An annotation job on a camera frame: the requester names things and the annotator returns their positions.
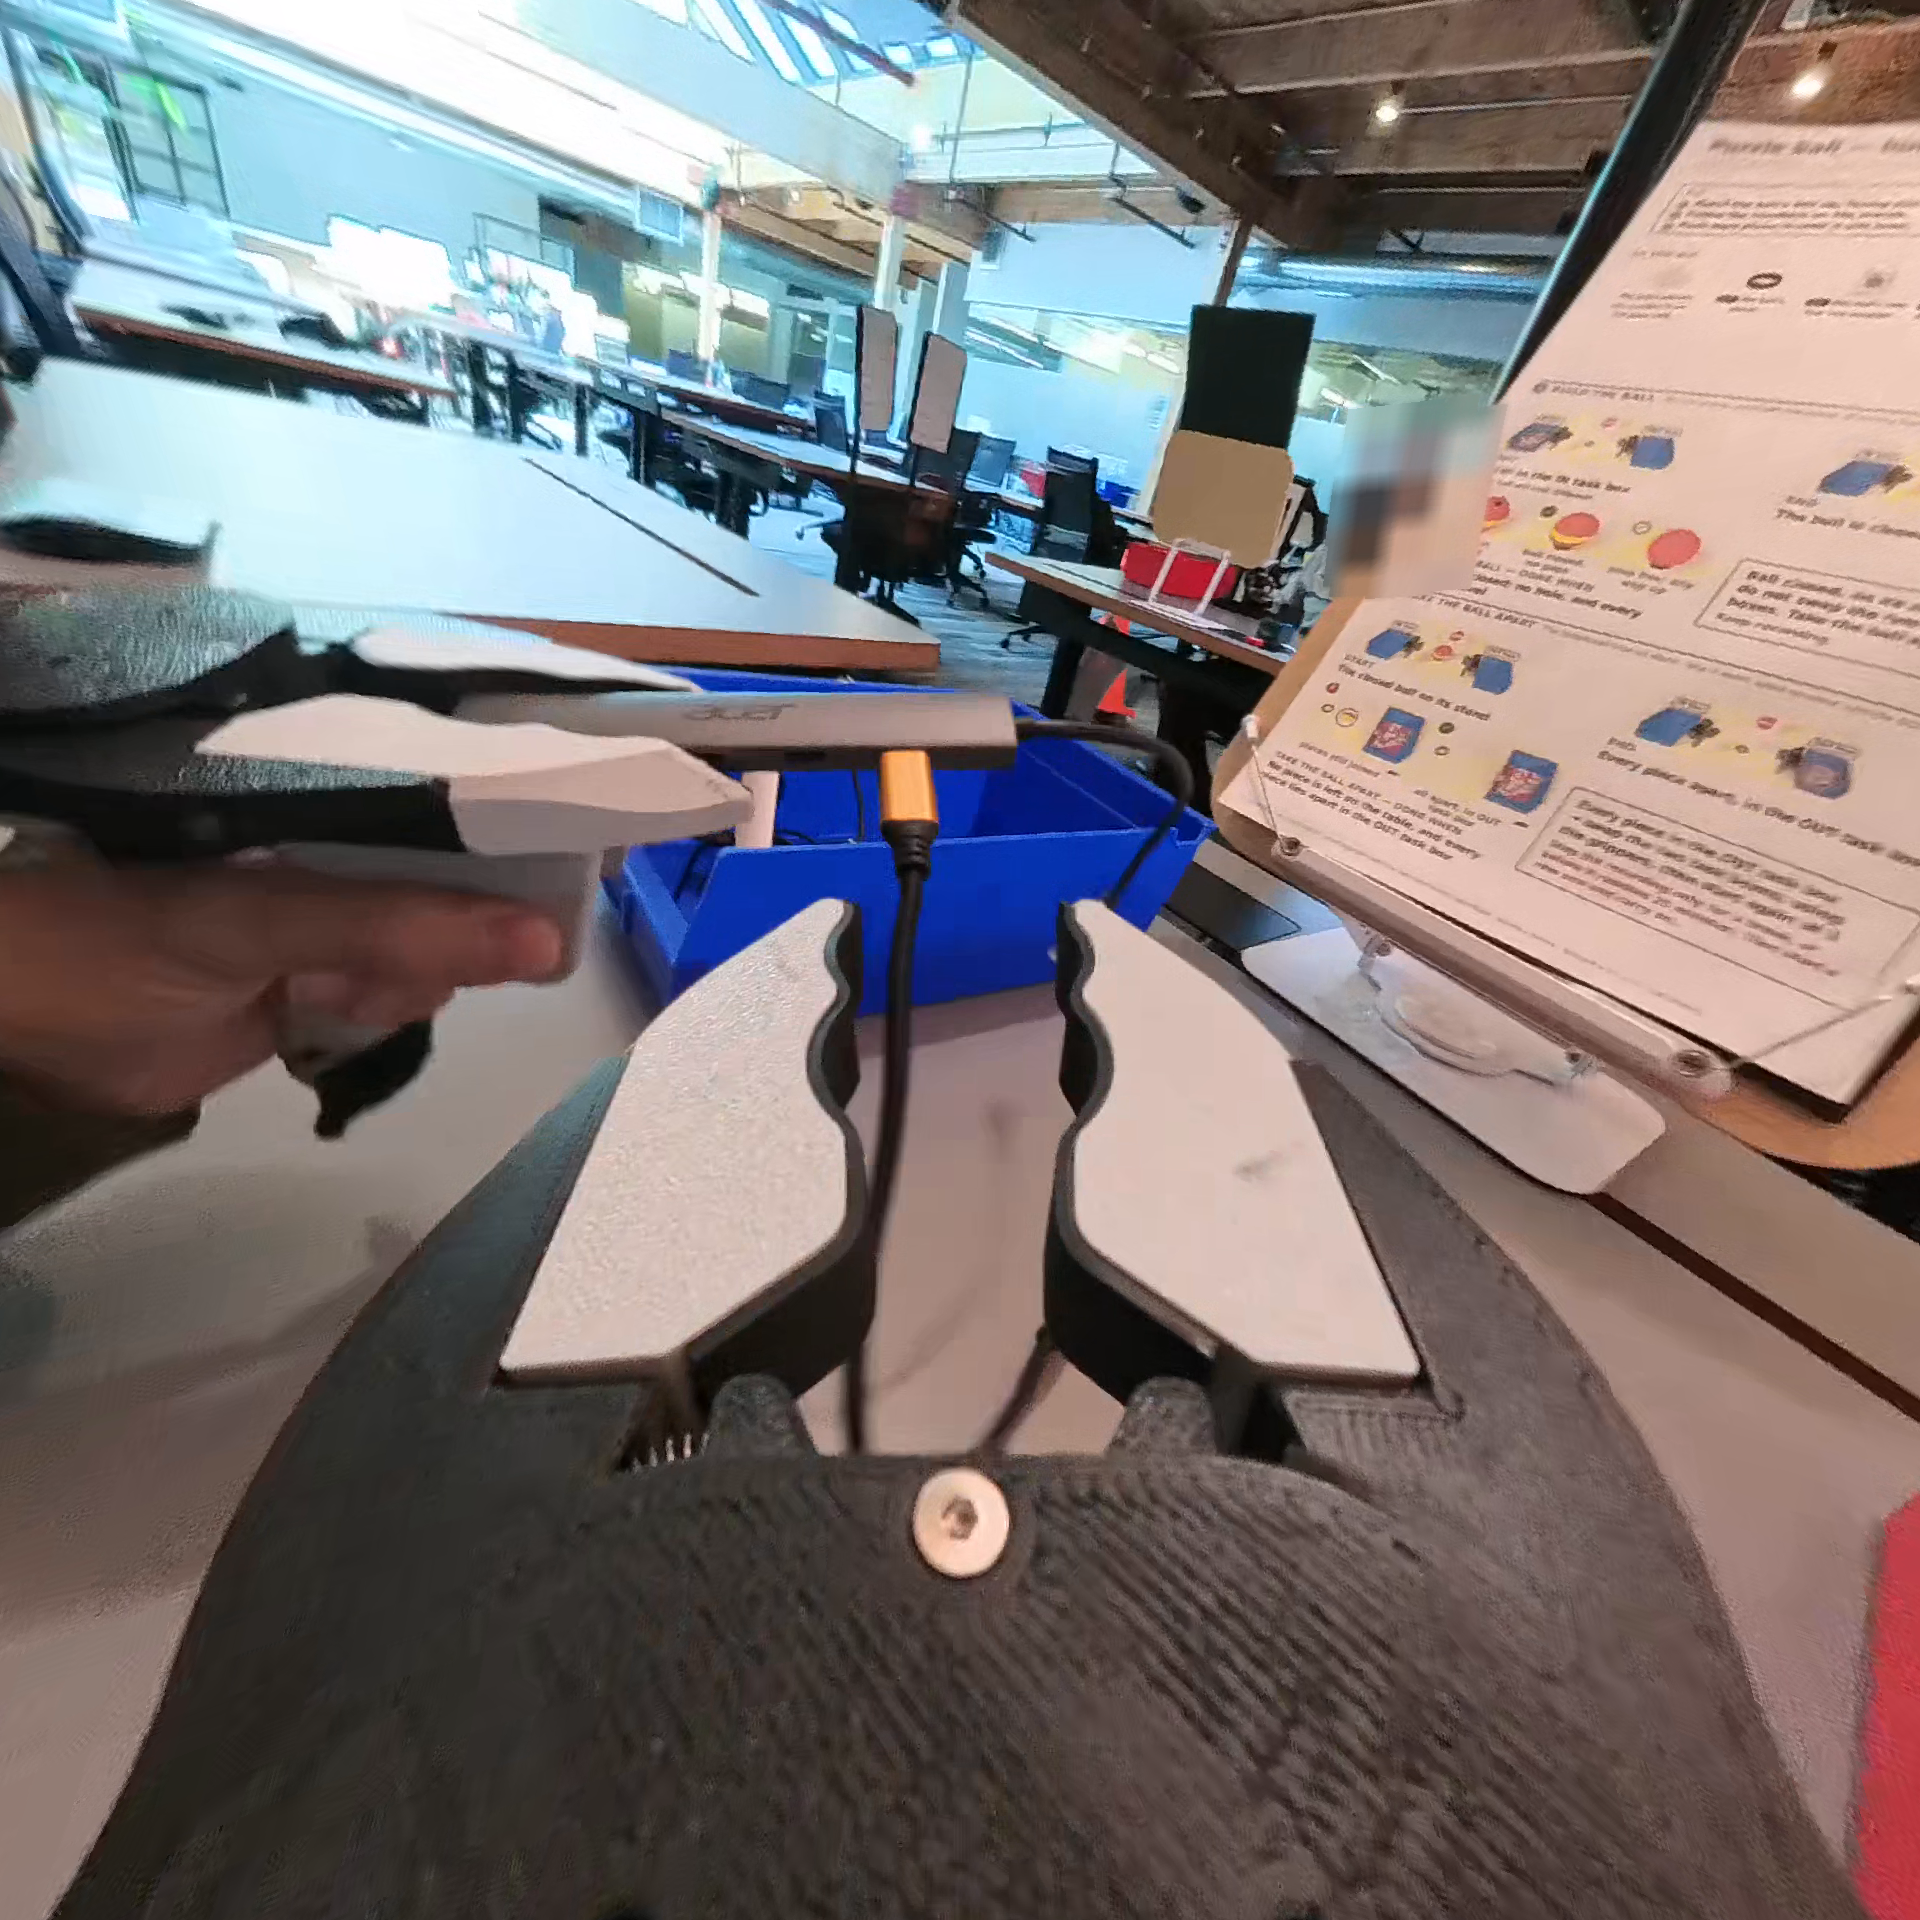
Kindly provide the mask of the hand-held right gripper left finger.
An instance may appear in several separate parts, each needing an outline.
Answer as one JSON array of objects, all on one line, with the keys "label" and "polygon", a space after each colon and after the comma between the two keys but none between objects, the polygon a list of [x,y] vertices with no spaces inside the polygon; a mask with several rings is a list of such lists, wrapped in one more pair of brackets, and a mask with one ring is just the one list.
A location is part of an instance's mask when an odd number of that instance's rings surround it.
[{"label": "hand-held right gripper left finger", "polygon": [[805,1397],[875,1313],[860,1089],[861,919],[822,900],[682,992],[605,1108],[498,1358],[503,1386],[735,1379]]}]

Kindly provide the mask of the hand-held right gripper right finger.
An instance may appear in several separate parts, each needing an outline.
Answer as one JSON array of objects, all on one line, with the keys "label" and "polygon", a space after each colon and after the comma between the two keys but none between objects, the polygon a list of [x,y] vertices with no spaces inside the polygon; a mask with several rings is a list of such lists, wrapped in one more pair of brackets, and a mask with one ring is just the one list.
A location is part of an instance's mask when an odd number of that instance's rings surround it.
[{"label": "hand-held right gripper right finger", "polygon": [[1127,1401],[1182,1381],[1235,1419],[1267,1388],[1406,1389],[1425,1364],[1289,1047],[1095,900],[1058,919],[1068,1128],[1044,1313]]}]

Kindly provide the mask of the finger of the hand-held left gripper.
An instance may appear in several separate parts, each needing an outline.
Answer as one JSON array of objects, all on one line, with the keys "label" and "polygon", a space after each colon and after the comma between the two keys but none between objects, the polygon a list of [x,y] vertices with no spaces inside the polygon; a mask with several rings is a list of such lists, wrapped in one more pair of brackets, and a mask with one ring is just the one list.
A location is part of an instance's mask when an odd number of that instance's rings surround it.
[{"label": "finger of the hand-held left gripper", "polygon": [[372,696],[241,715],[196,752],[430,779],[480,857],[600,854],[735,829],[756,813],[752,787],[658,738],[467,721]]},{"label": "finger of the hand-held left gripper", "polygon": [[617,696],[698,694],[684,676],[498,628],[377,624],[349,637],[349,694]]}]

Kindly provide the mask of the grey usb hub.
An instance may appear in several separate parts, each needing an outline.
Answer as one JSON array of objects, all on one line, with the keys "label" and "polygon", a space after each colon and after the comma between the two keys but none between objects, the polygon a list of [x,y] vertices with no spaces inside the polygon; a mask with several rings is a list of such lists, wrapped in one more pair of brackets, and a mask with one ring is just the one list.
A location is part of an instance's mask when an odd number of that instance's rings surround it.
[{"label": "grey usb hub", "polygon": [[591,740],[655,740],[717,772],[875,772],[884,756],[938,768],[1011,764],[1019,738],[1011,701],[957,691],[612,691],[597,696],[470,696],[456,720],[530,724]]}]

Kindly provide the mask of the blue plastic bin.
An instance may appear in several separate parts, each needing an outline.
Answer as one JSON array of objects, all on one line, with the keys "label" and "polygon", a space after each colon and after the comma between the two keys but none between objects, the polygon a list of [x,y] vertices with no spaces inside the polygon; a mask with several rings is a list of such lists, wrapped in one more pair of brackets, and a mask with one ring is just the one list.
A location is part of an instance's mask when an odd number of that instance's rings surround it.
[{"label": "blue plastic bin", "polygon": [[[1143,761],[1140,747],[1061,740],[1023,744],[1000,768],[932,761],[942,834],[914,957],[919,1006],[1052,980],[1061,903],[1106,899],[1122,876],[1122,916],[1137,929],[1157,916],[1213,822],[1171,817]],[[728,836],[639,847],[605,880],[605,899],[655,1006],[822,899],[860,910],[860,1010],[886,1003],[899,878],[872,769],[784,772],[768,847],[737,851]]]}]

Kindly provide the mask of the person's left hand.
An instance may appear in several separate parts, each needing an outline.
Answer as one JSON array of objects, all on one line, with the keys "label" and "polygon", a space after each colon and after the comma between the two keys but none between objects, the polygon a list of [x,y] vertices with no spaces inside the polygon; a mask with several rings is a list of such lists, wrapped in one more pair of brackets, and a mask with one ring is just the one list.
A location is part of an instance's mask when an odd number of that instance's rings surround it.
[{"label": "person's left hand", "polygon": [[549,984],[566,961],[549,915],[418,884],[271,861],[7,872],[5,1082],[177,1113],[271,1062],[292,1015],[383,1037],[465,989]]}]

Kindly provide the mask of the grey wood-edged desk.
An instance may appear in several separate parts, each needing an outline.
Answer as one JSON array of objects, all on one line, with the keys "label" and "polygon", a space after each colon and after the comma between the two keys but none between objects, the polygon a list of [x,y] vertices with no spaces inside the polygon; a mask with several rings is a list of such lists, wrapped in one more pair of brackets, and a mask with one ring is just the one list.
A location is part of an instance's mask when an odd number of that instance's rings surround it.
[{"label": "grey wood-edged desk", "polygon": [[659,666],[942,670],[938,638],[605,464],[102,365],[49,361],[5,395],[5,492],[84,487],[217,526],[188,566],[5,542],[5,592],[205,583]]}]

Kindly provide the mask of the background office desk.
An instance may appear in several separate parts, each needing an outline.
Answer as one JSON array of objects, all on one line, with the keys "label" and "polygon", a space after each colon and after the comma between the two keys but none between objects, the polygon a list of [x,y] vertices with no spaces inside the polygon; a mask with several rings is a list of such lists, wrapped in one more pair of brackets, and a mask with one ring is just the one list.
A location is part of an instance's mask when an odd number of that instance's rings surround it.
[{"label": "background office desk", "polygon": [[1267,644],[1258,623],[1186,600],[1153,600],[1119,567],[995,553],[991,567],[1019,583],[1018,623],[1052,642],[1040,713],[1091,717],[1085,664],[1108,656],[1153,679],[1177,705],[1232,708],[1238,721],[1297,655],[1297,638]]}]

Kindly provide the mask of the black office chair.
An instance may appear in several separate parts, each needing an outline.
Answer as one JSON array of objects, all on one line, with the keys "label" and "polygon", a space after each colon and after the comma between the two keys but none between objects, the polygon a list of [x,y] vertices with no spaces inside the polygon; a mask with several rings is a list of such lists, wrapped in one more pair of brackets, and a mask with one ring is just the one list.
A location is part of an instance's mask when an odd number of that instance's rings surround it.
[{"label": "black office chair", "polygon": [[1119,567],[1127,545],[1114,509],[1099,495],[1095,462],[1050,452],[1030,557]]}]

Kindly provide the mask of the small red bin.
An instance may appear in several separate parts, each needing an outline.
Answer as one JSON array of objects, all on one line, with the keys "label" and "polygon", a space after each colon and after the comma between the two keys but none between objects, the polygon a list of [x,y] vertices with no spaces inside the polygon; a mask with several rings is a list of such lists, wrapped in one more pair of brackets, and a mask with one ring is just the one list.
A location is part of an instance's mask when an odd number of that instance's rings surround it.
[{"label": "small red bin", "polygon": [[1252,581],[1264,586],[1264,566],[1238,566],[1226,552],[1203,542],[1130,542],[1119,561],[1119,575],[1130,597],[1146,606],[1203,613],[1213,606],[1235,609]]}]

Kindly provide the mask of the printed instruction sheet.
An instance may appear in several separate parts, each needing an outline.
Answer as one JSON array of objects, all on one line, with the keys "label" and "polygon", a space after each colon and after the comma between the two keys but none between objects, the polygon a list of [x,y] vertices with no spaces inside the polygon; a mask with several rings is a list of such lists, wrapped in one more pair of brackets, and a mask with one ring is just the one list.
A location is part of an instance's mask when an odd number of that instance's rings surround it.
[{"label": "printed instruction sheet", "polygon": [[1915,1030],[1917,131],[1701,125],[1226,801],[1848,1111]]}]

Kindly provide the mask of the tan cardboard panel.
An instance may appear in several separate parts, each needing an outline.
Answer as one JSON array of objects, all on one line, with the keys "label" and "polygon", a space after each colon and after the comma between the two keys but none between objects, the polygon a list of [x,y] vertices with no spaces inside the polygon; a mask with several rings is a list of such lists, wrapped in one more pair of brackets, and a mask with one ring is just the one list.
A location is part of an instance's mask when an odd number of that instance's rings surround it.
[{"label": "tan cardboard panel", "polygon": [[1286,449],[1234,441],[1179,424],[1151,500],[1153,540],[1264,567],[1285,552],[1296,508]]}]

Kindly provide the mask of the black panel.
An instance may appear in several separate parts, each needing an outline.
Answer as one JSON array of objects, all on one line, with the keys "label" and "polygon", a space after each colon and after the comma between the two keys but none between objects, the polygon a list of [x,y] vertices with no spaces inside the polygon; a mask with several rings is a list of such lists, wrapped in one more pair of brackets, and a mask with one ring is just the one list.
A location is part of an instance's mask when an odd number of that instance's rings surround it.
[{"label": "black panel", "polygon": [[1285,451],[1313,342],[1313,315],[1217,304],[1190,311],[1179,430]]}]

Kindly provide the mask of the red plastic bin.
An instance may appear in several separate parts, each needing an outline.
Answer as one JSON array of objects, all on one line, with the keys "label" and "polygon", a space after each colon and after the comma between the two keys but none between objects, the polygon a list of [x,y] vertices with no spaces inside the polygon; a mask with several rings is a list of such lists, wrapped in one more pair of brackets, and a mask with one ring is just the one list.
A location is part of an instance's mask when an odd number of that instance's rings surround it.
[{"label": "red plastic bin", "polygon": [[1873,1917],[1917,1917],[1917,1500],[1892,1511],[1865,1615],[1853,1882]]}]

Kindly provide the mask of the black pole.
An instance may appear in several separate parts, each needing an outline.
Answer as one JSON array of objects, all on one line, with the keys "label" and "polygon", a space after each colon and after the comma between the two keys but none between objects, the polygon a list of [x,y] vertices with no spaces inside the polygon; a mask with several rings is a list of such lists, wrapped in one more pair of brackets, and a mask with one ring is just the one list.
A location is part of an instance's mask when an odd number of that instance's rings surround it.
[{"label": "black pole", "polygon": [[1600,165],[1542,295],[1502,364],[1495,403],[1510,398],[1525,365],[1611,258],[1619,237],[1701,120],[1762,15],[1764,3],[1680,5],[1670,35],[1629,109],[1611,157]]}]

